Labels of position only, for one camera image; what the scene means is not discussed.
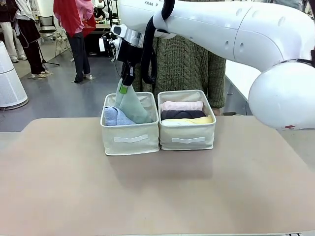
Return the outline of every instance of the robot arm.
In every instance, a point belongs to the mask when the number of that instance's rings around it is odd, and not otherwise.
[[[122,0],[122,21],[129,29],[144,33],[162,3]],[[165,25],[156,28],[261,72],[281,61],[311,59],[315,46],[313,21],[296,9],[277,4],[176,1]]]
[[[161,0],[121,0],[126,30],[117,33],[113,27],[112,31],[141,47],[141,34],[134,32],[144,33],[154,16],[157,29],[260,70],[249,105],[262,123],[276,129],[315,128],[315,68],[292,62],[310,60],[315,46],[315,26],[306,14],[258,2],[175,1],[171,15],[163,21],[162,5]],[[128,30],[136,37],[130,39]]]

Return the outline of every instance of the fabric storage bin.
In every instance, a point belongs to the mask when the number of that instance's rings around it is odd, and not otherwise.
[[[100,124],[105,153],[109,156],[134,155],[159,151],[158,110],[149,92],[136,93],[141,105],[154,121],[146,124],[105,126],[104,109]],[[116,94],[106,96],[104,107],[114,106]]]
[[[216,117],[203,91],[186,90],[161,92],[157,96],[159,115],[159,139],[163,150],[213,149]],[[161,123],[161,105],[164,102],[203,102],[203,112],[213,118],[211,124],[166,126]]]

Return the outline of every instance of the beige table surface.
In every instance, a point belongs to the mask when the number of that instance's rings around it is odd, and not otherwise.
[[[315,229],[315,176],[254,117],[215,148],[108,157],[98,118],[33,121],[0,155],[0,235],[265,234]]]
[[[108,24],[96,24],[97,29],[110,29],[110,25]]]

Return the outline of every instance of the navy folded cloth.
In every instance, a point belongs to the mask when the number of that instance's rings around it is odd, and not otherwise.
[[[195,119],[206,117],[203,111],[162,111],[161,120],[165,119]]]

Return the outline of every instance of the basket handle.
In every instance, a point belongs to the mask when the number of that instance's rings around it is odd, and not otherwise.
[[[195,139],[177,139],[173,138],[172,142],[173,143],[181,143],[181,144],[191,144],[191,143],[199,143],[199,142],[205,142],[206,137],[200,137],[200,138],[195,138]]]
[[[141,136],[138,136],[138,137],[134,137],[134,138],[114,137],[114,142],[132,144],[132,143],[136,143],[136,142],[139,142],[139,141],[142,141],[142,140],[145,140],[145,139],[148,139],[148,135],[147,134],[141,135]]]

